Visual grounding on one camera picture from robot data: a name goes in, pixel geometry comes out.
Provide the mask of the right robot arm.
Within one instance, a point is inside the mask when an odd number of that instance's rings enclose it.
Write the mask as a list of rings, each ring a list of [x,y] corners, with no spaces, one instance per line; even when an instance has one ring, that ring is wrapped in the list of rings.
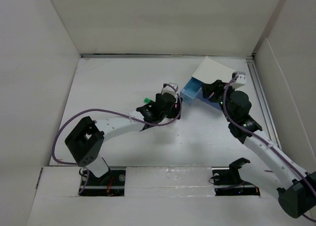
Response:
[[[316,174],[298,166],[266,135],[262,127],[249,114],[252,104],[246,93],[233,88],[236,79],[228,83],[216,80],[202,84],[202,95],[212,103],[218,103],[230,133],[253,151],[270,169],[255,171],[250,160],[240,158],[229,165],[231,182],[251,182],[278,201],[284,212],[292,218],[305,216],[316,205]]]

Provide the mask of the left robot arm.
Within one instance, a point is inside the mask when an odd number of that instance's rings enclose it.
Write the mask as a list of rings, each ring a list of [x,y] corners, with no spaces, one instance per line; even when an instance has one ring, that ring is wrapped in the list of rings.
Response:
[[[100,185],[110,180],[110,167],[100,156],[105,141],[134,131],[151,127],[165,126],[164,119],[171,122],[181,117],[182,100],[179,94],[162,92],[156,100],[138,107],[129,114],[116,114],[116,117],[94,121],[91,117],[82,118],[65,139],[65,144],[79,167],[85,167]]]

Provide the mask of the light blue drawer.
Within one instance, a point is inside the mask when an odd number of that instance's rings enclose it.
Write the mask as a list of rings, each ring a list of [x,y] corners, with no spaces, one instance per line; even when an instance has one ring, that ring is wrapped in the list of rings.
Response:
[[[180,97],[182,101],[187,105],[192,105],[195,100],[203,101],[202,96],[202,82],[194,77],[187,82],[184,88],[180,92]]]

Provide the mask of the dark blue drawer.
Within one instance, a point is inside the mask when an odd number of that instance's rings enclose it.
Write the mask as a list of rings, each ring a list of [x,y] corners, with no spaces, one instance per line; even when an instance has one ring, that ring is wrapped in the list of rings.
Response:
[[[202,102],[206,103],[209,106],[212,106],[213,108],[217,109],[217,110],[222,110],[221,106],[218,103],[214,103],[214,102],[210,102],[208,99],[204,99],[202,97],[198,97],[199,100],[201,100]]]

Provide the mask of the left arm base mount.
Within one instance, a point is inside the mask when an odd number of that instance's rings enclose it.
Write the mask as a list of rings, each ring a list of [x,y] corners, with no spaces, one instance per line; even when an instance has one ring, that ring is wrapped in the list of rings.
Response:
[[[80,168],[80,196],[124,196],[126,168],[112,168],[104,177],[97,178],[91,171]]]

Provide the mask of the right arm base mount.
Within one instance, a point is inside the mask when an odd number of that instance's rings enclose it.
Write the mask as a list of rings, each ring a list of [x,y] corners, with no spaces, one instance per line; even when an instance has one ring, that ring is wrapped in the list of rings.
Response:
[[[216,196],[260,196],[255,185],[241,179],[239,169],[250,163],[246,158],[239,158],[228,167],[212,167],[209,183],[214,185]]]

